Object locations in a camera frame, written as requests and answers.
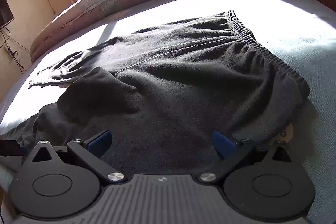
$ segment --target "television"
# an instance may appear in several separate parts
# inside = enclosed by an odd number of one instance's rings
[[[7,0],[0,0],[0,30],[14,20]]]

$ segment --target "beige wall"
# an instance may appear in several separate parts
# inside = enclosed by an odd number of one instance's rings
[[[69,0],[50,0],[50,3],[48,0],[7,0],[7,2],[15,18],[7,25],[7,28],[11,32],[11,37],[27,49],[42,29],[70,5]],[[9,40],[8,44],[13,51],[18,52],[20,63],[28,68],[31,65],[29,52],[12,40]],[[0,49],[0,102],[20,77],[21,72],[15,61],[2,47]]]

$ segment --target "bed sheet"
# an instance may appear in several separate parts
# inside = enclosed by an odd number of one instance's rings
[[[0,110],[3,134],[57,101],[65,87],[28,88],[39,70],[111,37],[186,18],[234,10],[256,40],[302,75],[311,94],[293,121],[291,147],[316,187],[309,218],[333,223],[335,212],[336,13],[315,0],[153,0],[72,35],[39,58],[9,91]],[[11,177],[0,168],[0,184]]]

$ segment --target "blue gripper pad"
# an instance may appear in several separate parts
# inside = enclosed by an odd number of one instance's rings
[[[86,149],[100,158],[112,145],[112,133],[105,131],[102,135],[87,144]]]
[[[232,153],[234,153],[238,144],[230,140],[220,132],[214,130],[211,137],[212,145],[224,158],[227,158]]]

